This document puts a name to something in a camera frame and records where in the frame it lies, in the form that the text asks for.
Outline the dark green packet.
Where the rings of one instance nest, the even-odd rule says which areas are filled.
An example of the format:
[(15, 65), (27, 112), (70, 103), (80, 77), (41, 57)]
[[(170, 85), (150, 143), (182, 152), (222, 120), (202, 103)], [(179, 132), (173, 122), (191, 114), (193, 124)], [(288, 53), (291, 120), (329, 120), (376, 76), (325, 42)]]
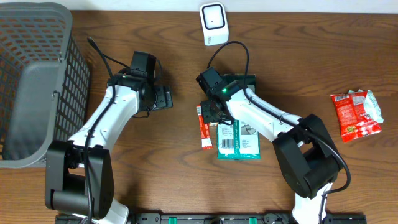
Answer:
[(217, 159), (261, 159), (259, 133), (248, 123), (234, 120), (217, 125)]

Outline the red packet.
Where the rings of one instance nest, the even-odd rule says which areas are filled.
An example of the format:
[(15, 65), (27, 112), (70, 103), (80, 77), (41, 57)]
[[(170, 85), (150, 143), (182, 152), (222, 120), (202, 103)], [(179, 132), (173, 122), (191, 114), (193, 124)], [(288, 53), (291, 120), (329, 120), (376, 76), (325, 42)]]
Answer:
[(212, 149), (213, 145), (211, 142), (210, 127), (208, 124), (205, 124), (205, 122), (204, 122), (200, 105), (196, 105), (196, 110), (197, 110), (198, 120), (199, 120), (199, 124), (200, 124), (201, 147), (203, 150)]

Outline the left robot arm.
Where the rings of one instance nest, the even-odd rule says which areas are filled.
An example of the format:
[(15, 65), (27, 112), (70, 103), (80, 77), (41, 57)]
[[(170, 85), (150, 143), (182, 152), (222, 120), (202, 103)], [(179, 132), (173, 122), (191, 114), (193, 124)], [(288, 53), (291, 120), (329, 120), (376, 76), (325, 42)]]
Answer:
[(129, 209), (114, 197), (111, 151), (127, 122), (141, 111), (171, 108), (169, 86), (155, 78), (115, 74), (90, 119), (47, 149), (45, 205), (85, 223), (127, 223)]

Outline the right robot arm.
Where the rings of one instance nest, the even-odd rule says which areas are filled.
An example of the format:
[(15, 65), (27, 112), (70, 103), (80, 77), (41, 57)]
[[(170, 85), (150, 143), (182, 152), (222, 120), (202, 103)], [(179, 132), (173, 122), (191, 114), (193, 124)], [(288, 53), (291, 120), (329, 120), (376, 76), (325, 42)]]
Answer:
[(323, 121), (314, 114), (301, 118), (286, 113), (238, 81), (196, 81), (228, 119), (245, 122), (272, 143), (281, 173), (295, 192), (295, 221), (322, 223), (326, 198), (334, 192), (339, 171), (346, 168)]

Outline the light green wipes pack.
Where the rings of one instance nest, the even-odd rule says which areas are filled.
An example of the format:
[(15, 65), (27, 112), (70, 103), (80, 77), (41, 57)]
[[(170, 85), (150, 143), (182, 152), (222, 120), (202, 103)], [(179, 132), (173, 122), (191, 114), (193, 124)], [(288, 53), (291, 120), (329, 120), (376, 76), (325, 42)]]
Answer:
[(377, 123), (383, 123), (381, 109), (377, 103), (377, 100), (371, 90), (349, 90), (348, 93), (353, 97), (353, 103), (355, 106), (362, 106), (364, 113), (373, 121)]

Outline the red snack bag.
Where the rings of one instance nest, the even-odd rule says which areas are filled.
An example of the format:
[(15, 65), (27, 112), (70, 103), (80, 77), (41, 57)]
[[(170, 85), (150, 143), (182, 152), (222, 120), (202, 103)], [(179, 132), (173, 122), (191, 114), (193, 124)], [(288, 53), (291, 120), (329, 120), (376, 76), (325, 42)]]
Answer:
[(330, 98), (336, 110), (343, 142), (350, 142), (382, 131), (380, 123), (370, 119), (364, 113), (362, 106), (354, 105), (353, 97), (349, 93), (330, 95)]

